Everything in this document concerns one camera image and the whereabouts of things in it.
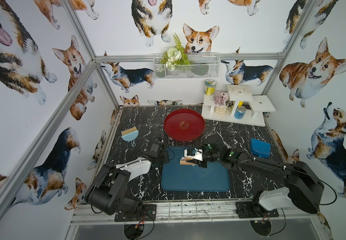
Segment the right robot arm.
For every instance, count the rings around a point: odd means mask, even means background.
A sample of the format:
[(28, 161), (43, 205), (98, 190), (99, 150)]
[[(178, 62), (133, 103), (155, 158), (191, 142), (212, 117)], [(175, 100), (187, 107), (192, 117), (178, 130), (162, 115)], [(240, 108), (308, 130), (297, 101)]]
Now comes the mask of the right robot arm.
[(268, 216), (281, 208), (298, 208), (308, 214), (320, 211), (324, 184), (304, 162), (272, 162), (229, 146), (217, 135), (210, 135), (198, 148), (185, 151), (187, 162), (206, 168), (219, 163), (230, 171), (257, 173), (280, 182), (283, 187), (258, 192), (247, 204), (237, 204), (240, 218)]

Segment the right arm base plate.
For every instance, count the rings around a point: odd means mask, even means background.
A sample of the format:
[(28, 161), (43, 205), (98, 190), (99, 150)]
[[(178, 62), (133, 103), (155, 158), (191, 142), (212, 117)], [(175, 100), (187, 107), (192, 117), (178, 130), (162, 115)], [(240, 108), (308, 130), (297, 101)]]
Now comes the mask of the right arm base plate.
[(279, 216), (276, 209), (268, 211), (254, 202), (236, 202), (236, 213), (240, 219), (250, 218), (275, 218)]

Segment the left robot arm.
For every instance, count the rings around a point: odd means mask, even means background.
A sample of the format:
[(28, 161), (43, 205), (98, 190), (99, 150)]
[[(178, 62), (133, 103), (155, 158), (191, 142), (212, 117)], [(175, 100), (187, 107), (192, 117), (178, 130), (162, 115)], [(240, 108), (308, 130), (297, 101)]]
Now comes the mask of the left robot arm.
[(143, 202), (126, 195), (128, 183), (148, 174), (151, 168), (167, 164), (169, 155), (166, 148), (163, 142), (154, 140), (149, 151), (133, 161), (119, 165), (104, 164), (85, 193), (85, 202), (93, 213), (124, 214), (125, 218), (134, 221), (145, 217)]

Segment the wooden double roller pin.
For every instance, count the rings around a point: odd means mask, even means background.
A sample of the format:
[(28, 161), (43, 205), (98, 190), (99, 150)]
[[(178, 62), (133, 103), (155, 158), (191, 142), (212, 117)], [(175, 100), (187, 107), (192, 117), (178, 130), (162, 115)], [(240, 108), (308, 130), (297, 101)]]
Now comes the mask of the wooden double roller pin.
[(189, 165), (189, 166), (195, 166), (196, 163), (194, 163), (195, 159), (191, 158), (191, 157), (182, 157), (180, 159), (180, 165)]

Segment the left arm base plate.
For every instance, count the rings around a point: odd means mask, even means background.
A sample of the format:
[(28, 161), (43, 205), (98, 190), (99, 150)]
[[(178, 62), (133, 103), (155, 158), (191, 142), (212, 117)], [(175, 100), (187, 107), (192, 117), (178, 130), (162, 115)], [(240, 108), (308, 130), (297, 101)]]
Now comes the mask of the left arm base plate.
[(153, 222), (156, 220), (156, 214), (156, 204), (145, 204), (138, 206), (133, 212), (116, 212), (115, 222)]

